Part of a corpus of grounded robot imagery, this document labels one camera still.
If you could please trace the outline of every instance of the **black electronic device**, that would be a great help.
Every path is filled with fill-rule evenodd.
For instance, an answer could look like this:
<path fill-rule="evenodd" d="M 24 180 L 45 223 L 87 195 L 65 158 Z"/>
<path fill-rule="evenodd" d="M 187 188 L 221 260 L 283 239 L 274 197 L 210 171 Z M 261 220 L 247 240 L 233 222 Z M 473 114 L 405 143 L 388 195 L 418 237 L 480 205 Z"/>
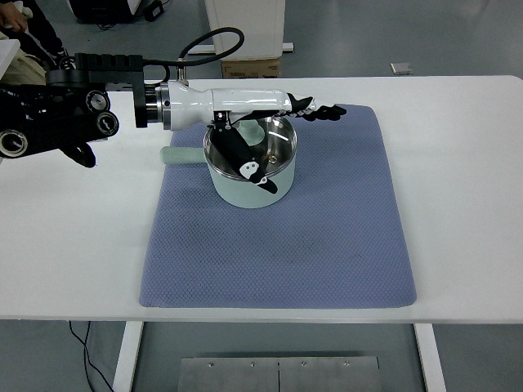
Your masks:
<path fill-rule="evenodd" d="M 163 14 L 163 4 L 160 0 L 154 0 L 149 6 L 144 8 L 144 17 L 148 22 L 152 22 Z"/>
<path fill-rule="evenodd" d="M 84 23 L 114 25 L 134 19 L 141 0 L 68 0 L 74 15 Z"/>

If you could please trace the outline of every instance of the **cardboard box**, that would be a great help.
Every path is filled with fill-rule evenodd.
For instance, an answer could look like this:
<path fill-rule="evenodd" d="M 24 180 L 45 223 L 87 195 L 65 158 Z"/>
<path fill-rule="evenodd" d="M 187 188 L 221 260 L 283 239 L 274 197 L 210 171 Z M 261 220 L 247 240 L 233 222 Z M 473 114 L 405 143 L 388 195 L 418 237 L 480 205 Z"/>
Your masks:
<path fill-rule="evenodd" d="M 224 79 L 279 78 L 279 59 L 223 60 L 221 76 Z"/>

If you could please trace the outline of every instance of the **blue mat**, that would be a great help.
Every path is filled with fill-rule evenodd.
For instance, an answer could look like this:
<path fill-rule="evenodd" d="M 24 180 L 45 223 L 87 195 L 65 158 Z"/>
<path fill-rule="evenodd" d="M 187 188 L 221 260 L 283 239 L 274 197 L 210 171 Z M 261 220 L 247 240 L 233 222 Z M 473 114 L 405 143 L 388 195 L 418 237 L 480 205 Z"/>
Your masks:
<path fill-rule="evenodd" d="M 374 112 L 290 118 L 293 187 L 248 210 L 223 201 L 205 164 L 166 167 L 140 303 L 155 307 L 341 309 L 416 300 L 387 155 Z M 204 126 L 173 135 L 201 146 Z"/>

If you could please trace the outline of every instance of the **light green pot handle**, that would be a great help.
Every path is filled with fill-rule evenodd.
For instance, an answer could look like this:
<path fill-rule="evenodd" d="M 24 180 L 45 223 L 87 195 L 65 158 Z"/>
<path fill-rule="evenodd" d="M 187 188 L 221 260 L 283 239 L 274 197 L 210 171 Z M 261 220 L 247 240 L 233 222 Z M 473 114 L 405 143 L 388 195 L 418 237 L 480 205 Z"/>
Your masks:
<path fill-rule="evenodd" d="M 205 163 L 203 148 L 198 147 L 163 147 L 160 158 L 166 165 L 179 165 L 181 163 Z"/>

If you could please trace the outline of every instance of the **floor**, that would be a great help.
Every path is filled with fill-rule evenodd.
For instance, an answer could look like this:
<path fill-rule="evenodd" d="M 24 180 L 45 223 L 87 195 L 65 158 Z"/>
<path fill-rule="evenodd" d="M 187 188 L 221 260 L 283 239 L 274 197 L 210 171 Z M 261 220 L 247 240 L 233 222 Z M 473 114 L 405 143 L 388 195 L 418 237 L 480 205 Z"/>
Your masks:
<path fill-rule="evenodd" d="M 172 0 L 155 22 L 143 18 L 102 31 L 79 24 L 65 0 L 40 2 L 69 52 L 142 54 L 174 60 L 208 31 L 204 1 Z M 408 61 L 415 75 L 511 74 L 523 78 L 523 2 L 511 0 L 287 0 L 282 58 L 285 78 L 392 76 Z M 147 76 L 159 77 L 158 69 Z M 189 69 L 188 78 L 220 78 L 219 64 Z M 73 323 L 78 333 L 86 323 Z M 114 377 L 124 323 L 93 323 L 92 362 Z M 436 325 L 449 392 L 519 391 L 521 325 Z M 289 324 L 145 325 L 134 390 L 176 390 L 179 360 L 196 354 L 375 354 L 388 360 L 384 390 L 422 390 L 409 326 Z M 95 390 L 108 390 L 89 372 Z M 83 348 L 64 321 L 0 322 L 0 390 L 88 391 Z"/>

